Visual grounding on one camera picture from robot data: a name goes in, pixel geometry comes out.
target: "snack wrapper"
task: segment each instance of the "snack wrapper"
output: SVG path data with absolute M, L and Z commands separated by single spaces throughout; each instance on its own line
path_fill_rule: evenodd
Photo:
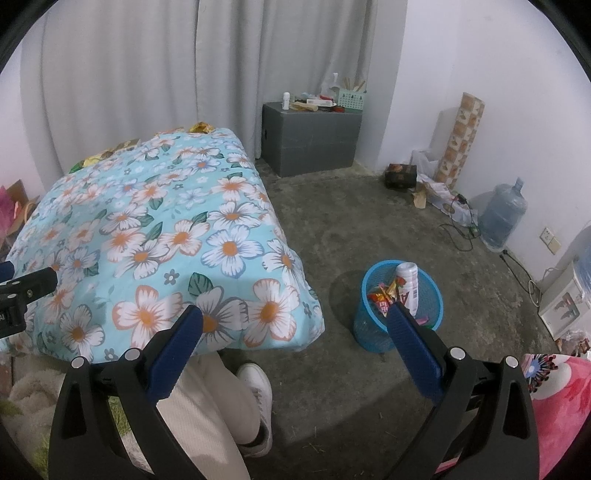
M 368 294 L 368 299 L 374 303 L 382 315 L 386 316 L 388 314 L 390 302 L 386 295 L 383 293 L 370 293 Z

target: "power outlet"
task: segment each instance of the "power outlet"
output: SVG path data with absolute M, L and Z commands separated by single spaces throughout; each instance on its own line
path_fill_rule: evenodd
M 548 227 L 544 227 L 544 230 L 540 234 L 540 239 L 544 242 L 545 246 L 548 246 L 552 239 L 554 238 L 554 234 Z
M 548 244 L 548 249 L 552 252 L 553 255 L 556 255 L 556 252 L 560 250 L 560 242 L 556 237 L 553 237 Z

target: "gray storage box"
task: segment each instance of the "gray storage box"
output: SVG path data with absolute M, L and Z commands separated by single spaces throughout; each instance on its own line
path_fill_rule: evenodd
M 266 103 L 261 157 L 280 177 L 350 167 L 360 127 L 361 111 L 300 112 Z

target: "pink cloth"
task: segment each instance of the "pink cloth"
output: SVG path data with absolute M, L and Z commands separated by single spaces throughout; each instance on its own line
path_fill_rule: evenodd
M 524 356 L 540 444 L 540 479 L 566 453 L 591 413 L 591 362 L 568 355 Z

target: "green basket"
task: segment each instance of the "green basket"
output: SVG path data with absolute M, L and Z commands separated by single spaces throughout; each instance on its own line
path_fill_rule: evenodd
M 344 88 L 336 88 L 336 104 L 345 108 L 354 108 L 356 110 L 363 110 L 363 99 L 365 92 L 354 92 L 353 90 L 346 90 Z

